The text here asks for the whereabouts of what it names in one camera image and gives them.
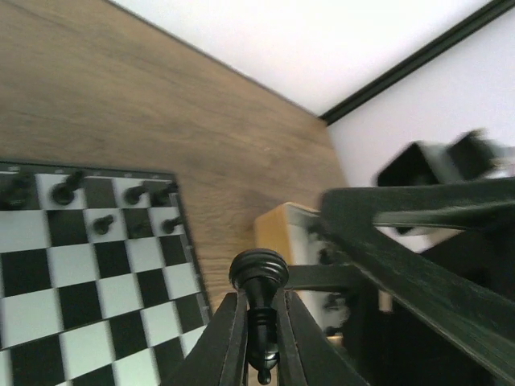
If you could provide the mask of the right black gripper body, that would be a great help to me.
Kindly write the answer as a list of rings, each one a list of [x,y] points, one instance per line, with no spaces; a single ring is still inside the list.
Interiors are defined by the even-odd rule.
[[[417,255],[385,289],[499,385],[514,383],[514,226],[464,232]]]

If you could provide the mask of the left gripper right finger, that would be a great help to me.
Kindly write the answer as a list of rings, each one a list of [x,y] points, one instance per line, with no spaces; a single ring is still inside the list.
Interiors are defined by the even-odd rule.
[[[367,385],[348,355],[333,346],[296,292],[275,296],[280,385]]]

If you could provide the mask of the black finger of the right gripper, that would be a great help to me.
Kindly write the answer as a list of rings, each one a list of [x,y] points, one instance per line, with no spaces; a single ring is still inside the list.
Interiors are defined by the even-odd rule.
[[[319,210],[323,227],[351,262],[386,290],[391,275],[408,269],[415,252],[380,232],[381,227],[484,229],[513,213],[514,180],[338,188],[322,194]]]

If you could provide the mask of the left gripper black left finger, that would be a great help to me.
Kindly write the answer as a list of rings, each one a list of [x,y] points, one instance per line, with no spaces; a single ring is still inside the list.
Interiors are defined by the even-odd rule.
[[[162,384],[248,384],[246,312],[247,298],[244,294],[226,294],[196,345]]]

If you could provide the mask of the tall black chess piece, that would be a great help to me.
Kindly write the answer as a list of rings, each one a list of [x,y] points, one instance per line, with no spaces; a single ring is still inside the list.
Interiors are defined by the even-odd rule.
[[[288,279],[283,257],[267,248],[239,253],[229,269],[233,288],[245,293],[249,304],[246,360],[262,385],[270,383],[271,369],[278,363],[277,311],[272,303]]]

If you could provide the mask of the black chess pawn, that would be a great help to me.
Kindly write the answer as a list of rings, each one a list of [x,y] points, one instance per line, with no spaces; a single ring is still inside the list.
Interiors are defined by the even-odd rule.
[[[106,235],[109,232],[110,227],[114,221],[114,215],[107,215],[96,218],[93,221],[93,231],[99,236]]]
[[[131,239],[147,237],[148,232],[151,232],[150,222],[148,220],[142,220],[131,225],[129,237]]]
[[[165,219],[160,228],[165,235],[180,234],[183,231],[183,219],[180,216]]]

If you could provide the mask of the black chess piece corner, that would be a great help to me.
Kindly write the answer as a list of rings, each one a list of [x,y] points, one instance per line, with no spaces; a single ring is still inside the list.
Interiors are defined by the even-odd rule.
[[[170,207],[171,196],[178,191],[176,182],[165,183],[156,188],[151,194],[151,204],[153,207]]]

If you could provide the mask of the pile of black chess pieces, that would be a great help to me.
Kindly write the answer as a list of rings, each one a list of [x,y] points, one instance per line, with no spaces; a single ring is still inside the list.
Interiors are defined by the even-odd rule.
[[[344,323],[349,316],[347,307],[348,289],[336,283],[337,268],[342,262],[338,248],[328,234],[321,228],[317,229],[317,239],[321,243],[318,251],[318,262],[324,267],[322,275],[323,288],[329,292],[323,303],[323,311],[329,313],[324,333],[327,337],[335,338],[343,334]]]

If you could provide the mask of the yellow metal tin box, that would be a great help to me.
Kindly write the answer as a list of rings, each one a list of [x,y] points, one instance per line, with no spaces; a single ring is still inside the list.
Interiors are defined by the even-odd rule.
[[[289,265],[317,265],[327,256],[327,244],[311,227],[318,212],[310,207],[286,202],[254,221],[254,239],[259,248],[281,254]],[[331,343],[343,343],[341,326],[348,317],[345,300],[335,291],[300,290],[299,296]]]

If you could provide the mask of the black grey chessboard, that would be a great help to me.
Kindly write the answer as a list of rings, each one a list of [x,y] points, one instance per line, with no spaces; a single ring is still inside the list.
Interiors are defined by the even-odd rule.
[[[67,206],[52,188],[85,180]],[[211,316],[200,265],[172,173],[2,162],[33,174],[32,197],[1,209],[1,382],[4,385],[160,385],[196,345]],[[152,192],[176,182],[170,207]],[[124,190],[144,184],[136,205]],[[106,235],[96,218],[114,215]],[[180,216],[183,231],[165,235]],[[148,220],[147,237],[131,239]]]

